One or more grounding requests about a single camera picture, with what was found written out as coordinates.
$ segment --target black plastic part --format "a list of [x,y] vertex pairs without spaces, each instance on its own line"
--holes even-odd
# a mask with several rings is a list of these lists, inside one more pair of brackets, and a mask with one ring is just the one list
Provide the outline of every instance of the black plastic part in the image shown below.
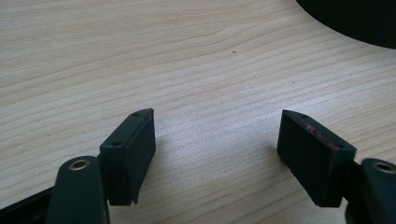
[[356,162],[346,166],[343,171],[342,193],[348,201],[345,213],[347,224],[372,224],[367,206],[361,195],[362,183],[361,166]]
[[0,210],[0,223],[44,223],[52,188]]
[[59,169],[46,224],[109,223],[99,161],[77,157]]
[[361,195],[373,223],[396,223],[396,166],[387,161],[366,159],[361,163]]
[[154,111],[130,115],[100,146],[99,161],[111,205],[137,203],[155,153]]
[[360,41],[396,49],[394,0],[297,0],[314,18]]
[[283,110],[277,153],[316,205],[340,205],[342,171],[356,148],[307,115]]

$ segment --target round hole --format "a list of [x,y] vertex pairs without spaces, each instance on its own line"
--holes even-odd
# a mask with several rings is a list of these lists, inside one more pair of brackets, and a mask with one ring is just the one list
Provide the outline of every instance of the round hole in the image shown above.
[[387,165],[384,162],[374,162],[373,163],[374,168],[388,174],[396,174],[396,169],[392,166]]
[[119,147],[120,145],[121,145],[121,142],[113,142],[111,144],[111,146],[113,146],[113,147]]
[[72,171],[77,171],[77,170],[82,170],[85,167],[90,165],[90,161],[87,160],[79,160],[79,161],[74,161],[69,165],[69,170]]

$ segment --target wood grain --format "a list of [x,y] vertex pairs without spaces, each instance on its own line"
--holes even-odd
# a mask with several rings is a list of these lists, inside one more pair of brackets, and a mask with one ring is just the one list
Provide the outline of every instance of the wood grain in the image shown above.
[[147,107],[157,153],[112,223],[345,223],[276,155],[282,109],[396,162],[396,51],[294,1],[2,1],[0,43],[0,207]]

